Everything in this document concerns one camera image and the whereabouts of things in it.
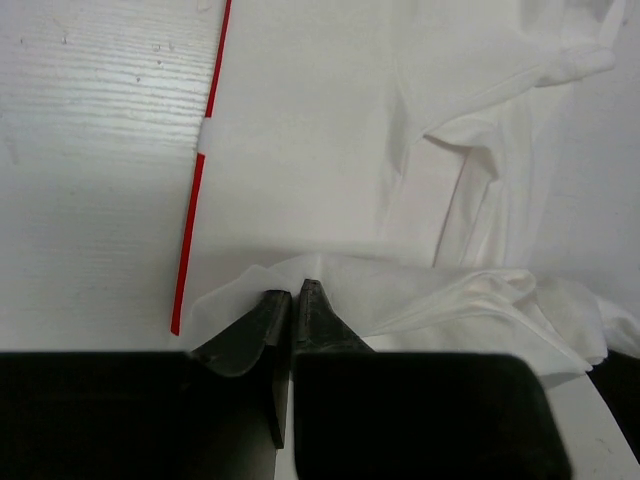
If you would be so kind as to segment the white Coca-Cola print t-shirt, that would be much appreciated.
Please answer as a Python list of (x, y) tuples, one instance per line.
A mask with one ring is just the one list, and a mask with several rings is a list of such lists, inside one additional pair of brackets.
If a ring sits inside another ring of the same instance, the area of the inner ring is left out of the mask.
[(528, 269), (576, 84), (622, 1), (237, 1), (172, 330), (194, 348), (320, 281), (379, 351), (541, 376), (637, 356), (639, 322)]

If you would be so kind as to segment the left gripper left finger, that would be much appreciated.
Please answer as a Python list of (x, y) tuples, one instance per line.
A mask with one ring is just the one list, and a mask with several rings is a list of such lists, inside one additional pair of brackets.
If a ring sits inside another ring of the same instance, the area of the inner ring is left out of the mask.
[(190, 352), (6, 352), (5, 479), (271, 479), (292, 298), (270, 290)]

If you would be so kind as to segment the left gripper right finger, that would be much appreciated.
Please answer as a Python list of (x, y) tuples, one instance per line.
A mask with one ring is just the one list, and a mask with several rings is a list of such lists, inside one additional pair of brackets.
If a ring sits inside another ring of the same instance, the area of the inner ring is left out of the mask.
[(293, 347), (301, 479), (568, 479), (533, 371), (502, 354), (377, 353), (303, 283)]

